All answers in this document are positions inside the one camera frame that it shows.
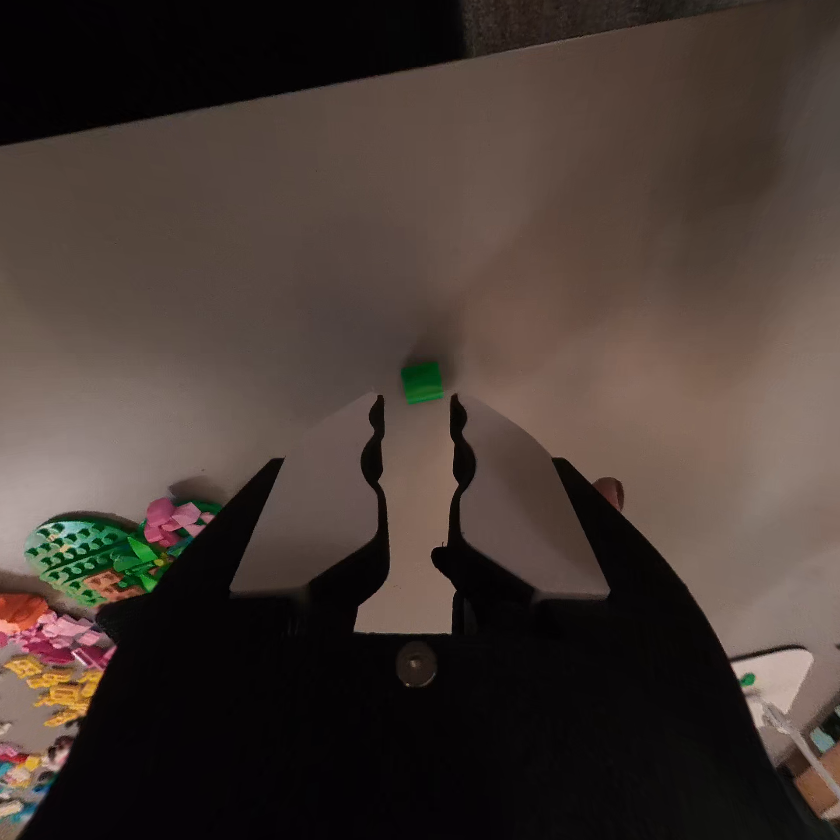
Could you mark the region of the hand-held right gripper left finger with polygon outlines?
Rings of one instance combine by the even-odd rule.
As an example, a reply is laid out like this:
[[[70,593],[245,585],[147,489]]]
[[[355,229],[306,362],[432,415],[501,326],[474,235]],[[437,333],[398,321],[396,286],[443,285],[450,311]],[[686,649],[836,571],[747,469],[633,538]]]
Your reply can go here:
[[[369,599],[390,570],[384,398],[367,392],[282,459],[234,579],[238,597]]]

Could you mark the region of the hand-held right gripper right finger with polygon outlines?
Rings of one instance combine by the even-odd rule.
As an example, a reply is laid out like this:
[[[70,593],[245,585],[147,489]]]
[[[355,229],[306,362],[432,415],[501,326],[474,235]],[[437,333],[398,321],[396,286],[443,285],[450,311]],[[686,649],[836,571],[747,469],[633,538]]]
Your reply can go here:
[[[533,600],[604,600],[595,552],[550,453],[481,400],[450,402],[450,534],[518,579]]]

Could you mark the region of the green smooth tile brick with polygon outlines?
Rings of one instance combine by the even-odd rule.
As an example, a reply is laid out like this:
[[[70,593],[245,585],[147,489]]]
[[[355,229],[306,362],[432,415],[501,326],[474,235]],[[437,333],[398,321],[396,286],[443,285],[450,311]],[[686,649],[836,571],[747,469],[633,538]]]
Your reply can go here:
[[[443,400],[445,389],[438,362],[409,364],[401,369],[401,381],[409,406]]]

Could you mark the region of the green plant brick model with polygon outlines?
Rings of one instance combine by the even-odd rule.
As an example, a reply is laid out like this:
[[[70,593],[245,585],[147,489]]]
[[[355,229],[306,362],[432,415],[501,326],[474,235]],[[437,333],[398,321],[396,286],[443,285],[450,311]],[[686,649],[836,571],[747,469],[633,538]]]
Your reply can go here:
[[[29,534],[24,559],[52,589],[97,610],[152,593],[222,508],[162,497],[138,524],[81,514],[53,518]]]

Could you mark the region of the wooden book stand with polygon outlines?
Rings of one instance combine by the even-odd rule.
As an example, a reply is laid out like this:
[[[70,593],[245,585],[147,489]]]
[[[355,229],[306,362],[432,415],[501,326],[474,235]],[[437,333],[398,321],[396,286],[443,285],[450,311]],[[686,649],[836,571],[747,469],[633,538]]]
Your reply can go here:
[[[838,779],[825,766],[789,715],[813,661],[813,655],[806,648],[789,646],[735,657],[730,664],[756,729],[776,731],[791,741],[828,793],[828,803],[816,811],[820,815],[827,813],[830,806],[838,805]]]

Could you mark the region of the pile of assorted colourful bricks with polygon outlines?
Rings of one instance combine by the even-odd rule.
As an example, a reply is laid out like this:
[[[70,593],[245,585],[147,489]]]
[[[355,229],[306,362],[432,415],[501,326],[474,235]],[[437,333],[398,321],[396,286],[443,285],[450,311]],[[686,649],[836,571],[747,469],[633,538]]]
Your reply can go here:
[[[86,617],[49,611],[1,633],[1,823],[11,837],[64,768],[115,645]]]

